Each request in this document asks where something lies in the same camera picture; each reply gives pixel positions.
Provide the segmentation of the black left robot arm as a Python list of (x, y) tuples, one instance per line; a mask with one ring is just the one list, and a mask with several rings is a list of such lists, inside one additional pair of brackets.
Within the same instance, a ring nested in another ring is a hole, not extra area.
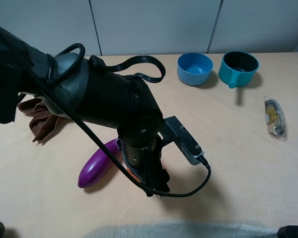
[(117, 163), (87, 124), (114, 128), (125, 160), (119, 170), (128, 178), (134, 170), (137, 177), (133, 183), (148, 196), (171, 196), (169, 175), (160, 162), (165, 120), (148, 87), (148, 83), (161, 82), (162, 77), (119, 74), (135, 64), (151, 63), (165, 76), (164, 66), (151, 56), (107, 66), (99, 57), (86, 59), (84, 55), (84, 46), (76, 43), (52, 56), (0, 27), (0, 123), (14, 121), (22, 95), (33, 95), (52, 114), (71, 118)]

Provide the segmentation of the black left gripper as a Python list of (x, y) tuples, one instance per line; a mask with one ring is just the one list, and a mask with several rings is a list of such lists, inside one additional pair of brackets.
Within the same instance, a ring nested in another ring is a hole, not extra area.
[(147, 197), (149, 190), (169, 193), (170, 176), (161, 164), (162, 139), (158, 135), (164, 124), (162, 117), (144, 116), (131, 120), (117, 129), (127, 168), (142, 181)]

